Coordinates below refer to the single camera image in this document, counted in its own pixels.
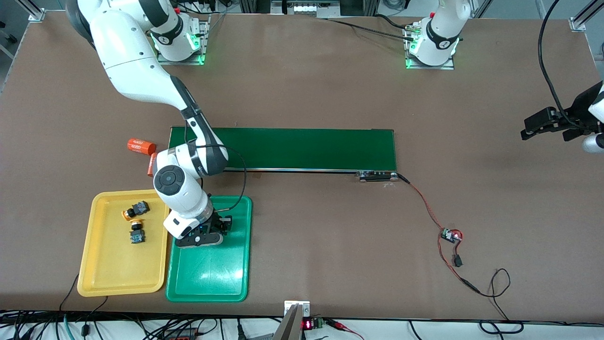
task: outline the yellow tray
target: yellow tray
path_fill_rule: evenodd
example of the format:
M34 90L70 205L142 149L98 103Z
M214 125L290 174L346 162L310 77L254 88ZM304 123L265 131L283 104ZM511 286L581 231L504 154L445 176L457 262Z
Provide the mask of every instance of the yellow tray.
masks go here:
M130 243L130 223L121 212L145 201L145 242ZM102 192L92 201L77 290L81 296L156 292L164 284L168 207L155 190Z

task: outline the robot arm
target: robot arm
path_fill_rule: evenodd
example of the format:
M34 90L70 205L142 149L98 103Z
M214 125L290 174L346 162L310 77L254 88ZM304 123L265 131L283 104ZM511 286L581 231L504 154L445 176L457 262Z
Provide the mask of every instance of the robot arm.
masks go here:
M468 0L439 0L434 16L414 24L419 32L411 34L416 40L411 44L409 53L429 66L444 64L455 53L459 34L470 13Z
M214 213L196 180L221 173L228 153L225 148L208 146L222 145L222 141L187 87L160 66L145 31L151 31L164 57L183 60L199 48L190 44L194 19L184 13L177 15L169 0L73 0L68 4L68 16L97 50L118 92L133 100L177 108L197 135L195 140L160 152L153 177L153 187L172 209L164 226L175 238L183 238Z
M575 98L573 104L564 110L566 117L556 108L542 109L524 120L524 130L520 133L522 140L527 140L543 132L563 131L562 137L565 142L568 142L579 136L595 133L583 140L583 150L589 153L603 153L603 99L604 85L603 82L599 82Z

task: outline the orange battery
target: orange battery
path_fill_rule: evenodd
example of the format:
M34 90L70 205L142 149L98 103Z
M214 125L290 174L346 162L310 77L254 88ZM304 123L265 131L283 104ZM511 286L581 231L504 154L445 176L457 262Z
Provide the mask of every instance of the orange battery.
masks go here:
M147 168L147 176L153 177L153 165L155 164L155 160L157 159L157 152L151 154L151 159L149 159L149 167Z
M145 140L131 138L128 141L128 150L138 152L139 154L151 155L155 152L155 148L155 144Z

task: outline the red cable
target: red cable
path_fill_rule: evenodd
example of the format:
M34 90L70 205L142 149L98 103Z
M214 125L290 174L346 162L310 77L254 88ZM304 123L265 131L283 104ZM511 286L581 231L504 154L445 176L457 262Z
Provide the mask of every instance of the red cable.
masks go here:
M419 189L414 186L412 183L409 183L409 185L415 189L415 191L420 195L420 197L423 200L423 204L426 206L426 210L428 211L428 215L430 215L430 218L432 218L432 221L439 227L440 231L443 231L445 228L443 228L443 226L440 224L439 219L436 218L436 215L434 214L434 211L432 211L432 208L430 207L430 204L428 203L427 199L423 196L422 192L419 191ZM455 254L457 254L457 247L460 245L461 241L463 241L463 234L462 232L460 232L457 229L453 229L451 230L452 232L456 232L459 234L459 242L455 245ZM439 255L440 258L443 259L443 261L445 262L445 264L447 265L447 267L449 268L449 270L453 273L453 275L455 275L455 277L457 277L460 281L461 280L461 276L459 276L459 274L457 273L457 271L455 271L455 268L451 265L451 263L449 262L449 260L447 260L445 258L445 256L443 255L443 249L440 245L440 240L442 239L441 234L439 234L439 240L438 240L438 246L439 246Z
M334 327L335 327L336 329L343 330L344 332L352 333L352 334L354 334L354 335L358 336L359 338L361 338L362 340L365 340L365 338L363 338L363 336L362 336L362 335L360 335L359 333L356 333L355 331L353 331L353 330L351 330L350 328L346 327L346 326L345 326L343 323L341 323L341 322L335 322Z
M440 224L438 218L436 218L436 215L434 215L434 211L432 211L432 208L430 207L430 204L428 204L428 201L426 200L426 198L423 196L422 192L419 191L419 189L416 188L416 186L414 186L413 184L409 183L409 185L415 189L415 191L417 191L417 193L420 195L420 197L423 200L423 204L426 206L426 210L428 211L428 215L430 215L430 218L432 218L432 221L434 221L434 223L440 228L440 230L442 231L444 228L443 226Z
M353 330L350 330L350 329L345 329L344 331L345 331L345 332L352 333L352 334L354 334L354 335L358 336L359 338L361 338L361 339L365 340L365 338L363 338L363 336L362 336L362 335L360 335L359 333L356 333L356 332L355 332L355 331L353 331Z

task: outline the green tray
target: green tray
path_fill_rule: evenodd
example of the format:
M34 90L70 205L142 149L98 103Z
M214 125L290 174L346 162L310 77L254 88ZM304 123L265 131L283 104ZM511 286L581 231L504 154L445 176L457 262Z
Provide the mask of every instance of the green tray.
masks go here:
M183 126L170 131L169 147L184 143ZM382 129L214 128L222 143L239 151L249 171L396 172L394 131ZM195 138L187 130L187 138ZM242 171L229 152L226 171Z
M212 196L216 209L228 208L239 196ZM172 243L165 297L171 302L241 302L248 294L252 200L243 196L231 211L231 231L217 246L186 249Z

